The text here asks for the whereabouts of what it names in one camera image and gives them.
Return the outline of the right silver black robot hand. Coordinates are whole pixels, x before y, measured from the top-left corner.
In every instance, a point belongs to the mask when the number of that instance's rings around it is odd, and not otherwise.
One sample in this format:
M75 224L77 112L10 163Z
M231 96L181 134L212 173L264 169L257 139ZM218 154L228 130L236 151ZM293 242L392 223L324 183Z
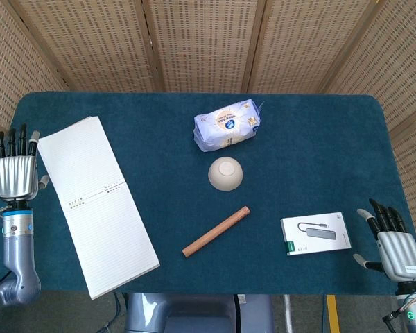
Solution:
M406 229L400 213L369 199L374 213L358 209L359 216L367 222L379 251L380 262L366 260L355 253L353 258L367 270L374 270L396 283L416 282L416 241Z

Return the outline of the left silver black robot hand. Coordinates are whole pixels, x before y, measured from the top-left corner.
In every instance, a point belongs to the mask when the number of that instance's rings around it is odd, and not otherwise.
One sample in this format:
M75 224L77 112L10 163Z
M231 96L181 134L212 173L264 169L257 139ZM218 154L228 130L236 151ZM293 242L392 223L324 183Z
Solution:
M33 200L39 190L47 187L49 176L38 177L37 146L40 133L27 137L27 125L17 133L0 132L0 199L5 202Z

